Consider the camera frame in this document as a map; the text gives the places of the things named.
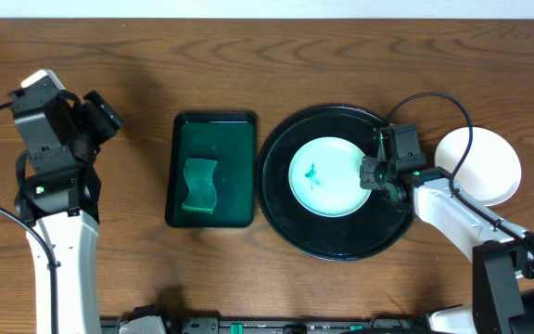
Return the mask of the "green sponge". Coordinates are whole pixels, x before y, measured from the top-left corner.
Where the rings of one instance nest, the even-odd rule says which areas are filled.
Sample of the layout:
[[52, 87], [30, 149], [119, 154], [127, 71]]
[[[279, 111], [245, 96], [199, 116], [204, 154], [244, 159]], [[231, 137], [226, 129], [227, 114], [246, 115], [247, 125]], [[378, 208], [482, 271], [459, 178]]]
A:
[[213, 176], [218, 162], [215, 160], [189, 158], [184, 165], [184, 180], [188, 189], [182, 203], [186, 212], [213, 213], [218, 194]]

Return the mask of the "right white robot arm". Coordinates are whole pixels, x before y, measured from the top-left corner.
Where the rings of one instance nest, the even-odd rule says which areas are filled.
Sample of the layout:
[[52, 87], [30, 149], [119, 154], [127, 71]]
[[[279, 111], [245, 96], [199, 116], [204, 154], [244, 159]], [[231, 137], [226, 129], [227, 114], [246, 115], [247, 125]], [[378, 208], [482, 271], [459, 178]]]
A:
[[360, 182], [435, 227], [473, 265], [473, 298], [429, 314], [432, 333], [534, 333], [534, 232], [474, 200], [419, 157], [364, 157]]

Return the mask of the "light green plate top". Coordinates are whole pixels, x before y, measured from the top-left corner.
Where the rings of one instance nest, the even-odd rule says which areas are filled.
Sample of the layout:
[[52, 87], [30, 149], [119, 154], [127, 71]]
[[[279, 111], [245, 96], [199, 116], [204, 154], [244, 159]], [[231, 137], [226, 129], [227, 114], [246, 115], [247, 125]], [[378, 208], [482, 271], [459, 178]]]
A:
[[288, 168], [288, 183], [296, 200], [309, 212], [338, 218], [360, 209], [371, 191], [361, 188], [365, 154], [339, 137], [320, 137], [304, 144]]

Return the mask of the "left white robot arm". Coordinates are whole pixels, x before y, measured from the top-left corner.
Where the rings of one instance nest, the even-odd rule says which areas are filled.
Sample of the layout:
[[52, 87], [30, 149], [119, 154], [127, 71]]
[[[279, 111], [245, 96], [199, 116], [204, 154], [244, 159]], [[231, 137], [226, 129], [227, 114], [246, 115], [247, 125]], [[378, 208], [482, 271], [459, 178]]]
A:
[[96, 91], [77, 97], [47, 69], [10, 93], [25, 150], [16, 161], [18, 217], [35, 273], [40, 333], [99, 333], [95, 252], [101, 181], [94, 163], [123, 121]]

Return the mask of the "white plate with green stain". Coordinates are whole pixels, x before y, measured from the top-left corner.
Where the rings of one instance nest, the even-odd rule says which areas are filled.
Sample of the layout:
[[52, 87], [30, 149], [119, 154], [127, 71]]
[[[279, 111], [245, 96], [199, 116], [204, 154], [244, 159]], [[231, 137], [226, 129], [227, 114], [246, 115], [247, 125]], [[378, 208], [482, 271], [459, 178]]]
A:
[[[445, 135], [436, 148], [435, 165], [452, 172], [468, 139], [466, 127]], [[511, 198], [521, 179], [522, 166], [513, 147], [500, 135], [474, 127], [472, 146], [455, 176], [460, 186], [485, 206], [494, 206]]]

